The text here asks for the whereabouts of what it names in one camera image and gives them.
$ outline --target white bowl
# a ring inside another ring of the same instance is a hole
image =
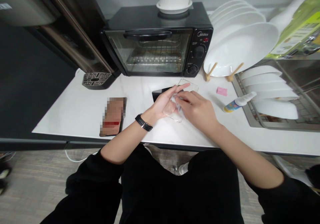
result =
[[[281,77],[273,73],[259,74],[256,76],[252,76],[246,78],[242,81],[242,84],[247,87],[254,84],[262,84],[262,83],[285,83]]]
[[[228,19],[223,25],[216,27],[213,30],[212,40],[210,43],[209,50],[211,50],[215,44],[219,43],[229,34],[242,29],[248,25],[264,22],[263,15],[257,12],[246,12],[234,16],[233,18]]]
[[[244,0],[231,0],[229,2],[226,2],[226,3],[222,4],[215,11],[213,11],[213,13],[210,14],[210,16],[209,16],[209,19],[214,18],[217,14],[220,13],[220,11],[224,10],[225,8],[230,7],[230,6],[234,5],[234,4],[239,4],[239,3],[245,3],[245,4],[249,5]]]
[[[299,98],[299,96],[296,95],[292,90],[273,90],[256,93],[257,95],[252,100],[277,99],[281,101],[290,101]]]
[[[243,62],[241,72],[263,59],[277,44],[279,31],[269,23],[255,23],[244,27],[219,42],[204,61],[204,71],[208,73],[217,62],[211,76],[225,77]]]
[[[176,9],[176,8],[166,8],[166,7],[161,7],[160,6],[160,1],[157,3],[157,8],[160,9],[160,11],[164,14],[179,14],[179,13],[184,13],[186,12],[190,6],[192,5],[192,1],[189,0],[189,4],[184,7],[184,8],[179,8],[179,9]]]
[[[275,99],[254,100],[252,102],[259,113],[285,119],[299,118],[297,108],[291,102]]]
[[[264,91],[272,91],[272,90],[292,90],[284,82],[279,83],[264,83],[264,84],[254,84],[247,86],[247,91],[250,92],[264,92]]]
[[[217,28],[223,25],[223,23],[229,20],[230,18],[237,16],[239,14],[247,13],[247,12],[257,12],[261,14],[256,8],[252,6],[241,7],[241,8],[236,8],[228,13],[225,13],[223,16],[220,16],[219,19],[214,19],[213,22],[211,22],[211,24],[213,25],[213,28]],[[263,18],[263,22],[265,22],[266,18],[262,14],[261,16]]]
[[[222,16],[224,16],[225,14],[238,9],[238,8],[244,8],[244,7],[251,7],[251,5],[247,4],[247,3],[237,3],[234,5],[231,5],[223,10],[221,10],[219,13],[217,13],[214,17],[209,18],[210,22],[212,24],[216,23]]]
[[[263,65],[255,68],[251,68],[247,71],[245,71],[243,74],[240,75],[240,79],[244,80],[246,78],[256,76],[259,74],[264,74],[264,73],[273,73],[275,75],[281,76],[282,72],[280,72],[278,69],[269,66],[269,65]]]

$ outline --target black toaster oven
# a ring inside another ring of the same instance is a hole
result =
[[[101,31],[126,76],[195,77],[206,57],[213,27],[201,2],[176,15],[154,6],[123,7]]]

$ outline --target marble countertop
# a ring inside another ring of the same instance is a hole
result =
[[[44,115],[32,132],[112,139],[100,137],[100,124],[107,98],[126,97],[126,117],[123,129],[130,125],[138,113],[153,104],[152,91],[178,84],[181,77],[127,77],[120,75],[106,90],[89,90],[82,86],[84,72],[77,70],[74,79]],[[186,78],[199,86],[199,94],[210,100],[217,119],[239,139],[256,151],[320,155],[320,132],[270,130],[250,127],[242,108],[233,113],[225,113],[222,108],[237,95],[232,83],[225,78],[211,78],[205,82],[203,71],[195,78]],[[216,93],[217,88],[228,89],[228,96]],[[166,117],[159,120],[143,142],[183,146],[217,147],[187,120],[181,123]]]

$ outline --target wooden plate holder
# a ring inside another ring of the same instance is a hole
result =
[[[213,72],[213,70],[215,69],[215,67],[217,66],[217,62],[213,65],[213,67],[211,68],[210,72],[208,74],[205,74],[205,79],[206,82],[210,81],[210,75]],[[237,73],[237,71],[244,65],[244,63],[241,63],[236,69],[235,71],[233,71],[233,73],[229,76],[226,76],[226,79],[228,82],[232,82],[233,81],[233,76]]]

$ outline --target hand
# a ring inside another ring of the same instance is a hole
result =
[[[160,94],[155,103],[141,115],[141,118],[148,124],[154,125],[158,119],[167,116],[163,113],[164,110],[170,113],[175,112],[177,110],[176,104],[170,101],[170,99],[173,94],[180,92],[188,86],[190,86],[190,83],[180,86],[174,85],[172,88]]]
[[[212,103],[197,92],[180,92],[176,96],[176,102],[181,106],[189,122],[205,135],[214,132],[221,126]]]

